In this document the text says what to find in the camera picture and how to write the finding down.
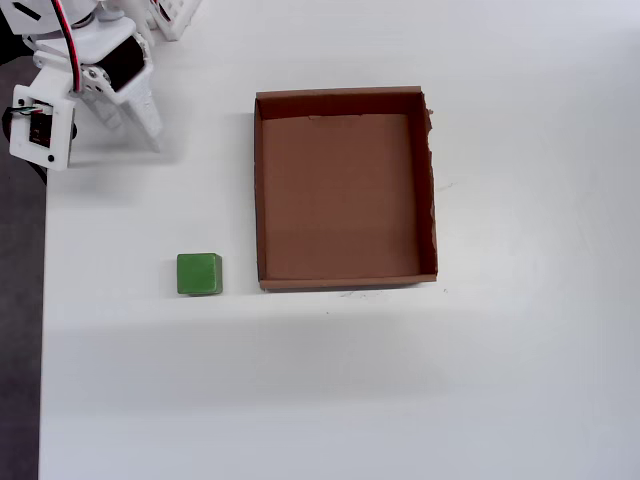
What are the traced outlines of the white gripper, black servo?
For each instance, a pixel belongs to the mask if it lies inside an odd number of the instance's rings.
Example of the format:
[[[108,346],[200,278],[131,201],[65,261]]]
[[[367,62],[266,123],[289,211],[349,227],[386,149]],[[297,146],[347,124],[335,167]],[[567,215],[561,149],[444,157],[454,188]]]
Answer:
[[[56,18],[55,29],[34,36],[35,103],[79,100],[109,130],[124,112],[148,146],[160,151],[162,121],[151,89],[149,45],[131,18]]]

